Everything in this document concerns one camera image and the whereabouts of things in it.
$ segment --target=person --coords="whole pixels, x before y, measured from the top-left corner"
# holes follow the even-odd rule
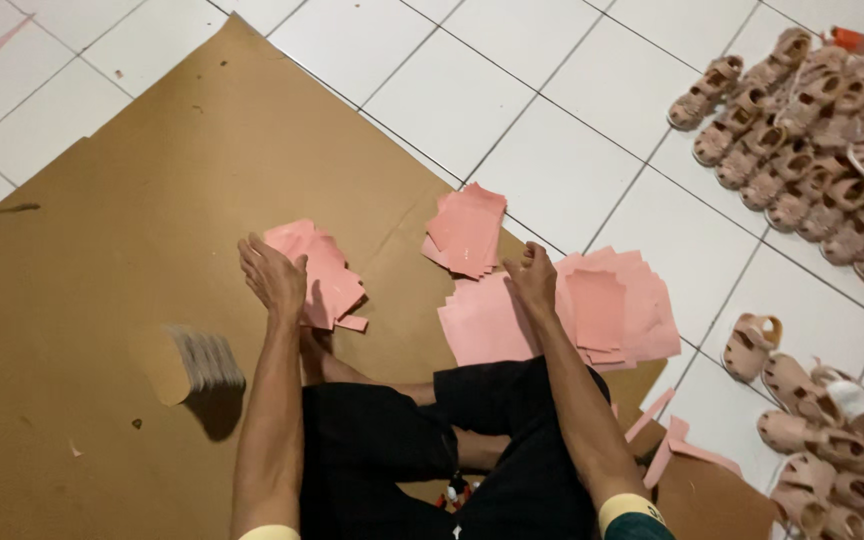
[[[556,270],[542,246],[529,242],[521,262],[504,266],[544,356],[421,384],[371,380],[300,328],[304,255],[293,263],[256,234],[238,248],[268,333],[239,439],[231,538],[673,538],[646,498],[608,387],[556,315]],[[396,485],[462,471],[487,475],[454,513]]]

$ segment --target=pink paper stack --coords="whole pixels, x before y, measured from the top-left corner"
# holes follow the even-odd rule
[[[505,197],[475,182],[439,197],[438,215],[425,224],[422,254],[475,280],[492,273],[505,206]]]
[[[555,267],[556,313],[586,364],[604,372],[681,352],[666,283],[639,251],[572,253]],[[505,272],[456,280],[438,319],[459,365],[542,354]]]
[[[282,252],[289,261],[300,255],[309,257],[305,266],[308,288],[302,324],[333,330],[336,325],[364,332],[368,320],[348,314],[363,296],[362,278],[346,268],[346,256],[335,238],[323,229],[316,230],[310,219],[299,219],[265,231],[265,243]]]

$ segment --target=tile floor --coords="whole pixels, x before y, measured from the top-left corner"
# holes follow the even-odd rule
[[[713,57],[760,60],[781,30],[864,32],[864,0],[0,0],[0,200],[145,92],[237,11],[455,189],[509,198],[506,227],[555,257],[640,249],[666,280],[682,354],[648,398],[764,489],[773,407],[718,355],[739,313],[782,349],[864,376],[864,283],[777,233],[695,163],[669,104]]]

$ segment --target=cardboard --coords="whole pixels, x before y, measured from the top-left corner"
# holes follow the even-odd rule
[[[147,373],[170,362],[162,325],[183,324],[226,337],[251,380],[266,317],[238,268],[248,232],[307,217],[335,236],[368,319],[366,333],[336,330],[339,358],[389,382],[453,367],[436,309],[454,285],[420,253],[448,192],[230,17],[0,203],[41,204],[0,215],[0,539],[227,537],[237,430],[211,441]],[[498,246],[522,252],[504,229]],[[620,419],[635,421],[664,366],[606,374]],[[672,531],[764,538],[746,534],[764,497],[718,470],[672,458],[659,484]]]

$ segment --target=forearm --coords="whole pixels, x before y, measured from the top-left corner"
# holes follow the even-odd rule
[[[558,315],[536,317],[536,326],[562,439],[596,510],[620,493],[645,496],[625,435]]]
[[[232,538],[261,525],[299,529],[304,429],[298,319],[270,318],[235,465]]]

